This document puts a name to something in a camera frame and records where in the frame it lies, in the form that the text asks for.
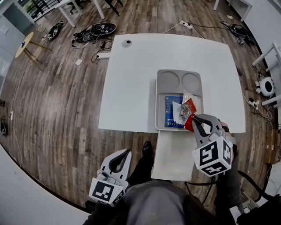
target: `black pants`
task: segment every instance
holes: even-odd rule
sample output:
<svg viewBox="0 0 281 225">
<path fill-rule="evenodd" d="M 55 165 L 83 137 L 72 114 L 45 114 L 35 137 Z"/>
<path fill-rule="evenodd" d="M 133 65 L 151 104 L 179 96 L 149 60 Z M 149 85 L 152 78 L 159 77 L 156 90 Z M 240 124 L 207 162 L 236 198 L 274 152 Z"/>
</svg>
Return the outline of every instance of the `black pants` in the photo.
<svg viewBox="0 0 281 225">
<path fill-rule="evenodd" d="M 151 181 L 151 170 L 153 167 L 154 159 L 151 156 L 143 156 L 132 175 L 127 179 L 130 186 L 142 184 Z"/>
</svg>

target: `black shoe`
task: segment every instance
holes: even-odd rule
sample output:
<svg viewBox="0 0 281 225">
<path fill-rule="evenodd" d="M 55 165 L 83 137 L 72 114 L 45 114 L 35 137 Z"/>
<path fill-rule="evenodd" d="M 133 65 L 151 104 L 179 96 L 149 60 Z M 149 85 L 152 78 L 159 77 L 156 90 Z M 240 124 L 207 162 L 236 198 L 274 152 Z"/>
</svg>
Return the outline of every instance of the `black shoe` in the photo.
<svg viewBox="0 0 281 225">
<path fill-rule="evenodd" d="M 144 143 L 144 146 L 142 147 L 142 155 L 148 156 L 148 157 L 153 157 L 153 150 L 152 150 L 152 145 L 151 145 L 150 141 L 147 141 Z"/>
</svg>

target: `gray tray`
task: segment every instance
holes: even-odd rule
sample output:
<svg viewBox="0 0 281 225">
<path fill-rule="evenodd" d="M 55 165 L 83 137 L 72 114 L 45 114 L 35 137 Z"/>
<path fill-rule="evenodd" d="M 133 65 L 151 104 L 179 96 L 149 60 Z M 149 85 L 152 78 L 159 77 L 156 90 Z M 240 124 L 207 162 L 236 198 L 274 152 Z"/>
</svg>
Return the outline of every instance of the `gray tray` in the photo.
<svg viewBox="0 0 281 225">
<path fill-rule="evenodd" d="M 184 91 L 200 98 L 200 113 L 203 113 L 202 84 L 199 73 L 174 69 L 158 71 L 155 106 L 155 126 L 158 130 L 187 131 L 183 128 L 165 127 L 165 96 L 183 96 Z"/>
</svg>

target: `extension cord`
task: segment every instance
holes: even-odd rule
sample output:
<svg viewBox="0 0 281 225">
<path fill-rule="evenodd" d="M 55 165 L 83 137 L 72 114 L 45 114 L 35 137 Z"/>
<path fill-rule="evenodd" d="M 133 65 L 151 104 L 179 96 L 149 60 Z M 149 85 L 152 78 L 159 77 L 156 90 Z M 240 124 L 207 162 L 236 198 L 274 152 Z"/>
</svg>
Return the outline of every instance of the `extension cord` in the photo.
<svg viewBox="0 0 281 225">
<path fill-rule="evenodd" d="M 180 24 L 181 24 L 182 26 L 184 26 L 184 27 L 187 27 L 187 28 L 190 29 L 190 30 L 193 28 L 192 25 L 189 25 L 189 24 L 186 23 L 185 21 L 181 21 Z"/>
<path fill-rule="evenodd" d="M 252 107 L 254 107 L 255 110 L 259 110 L 259 100 L 254 101 L 254 100 L 252 99 L 252 101 L 251 101 L 251 100 L 249 99 L 249 100 L 248 100 L 248 103 L 249 103 Z"/>
</svg>

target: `black and white marker cube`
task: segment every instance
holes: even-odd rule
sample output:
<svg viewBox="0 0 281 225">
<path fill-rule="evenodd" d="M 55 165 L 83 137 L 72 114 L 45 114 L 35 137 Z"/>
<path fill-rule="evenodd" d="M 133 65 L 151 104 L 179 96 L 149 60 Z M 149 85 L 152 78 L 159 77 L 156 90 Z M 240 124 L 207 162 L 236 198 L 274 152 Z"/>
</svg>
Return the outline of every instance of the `black and white marker cube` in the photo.
<svg viewBox="0 0 281 225">
<path fill-rule="evenodd" d="M 222 136 L 192 152 L 198 170 L 211 177 L 231 169 L 232 143 Z"/>
<path fill-rule="evenodd" d="M 124 187 L 93 178 L 89 197 L 96 202 L 115 206 L 124 194 Z"/>
</svg>

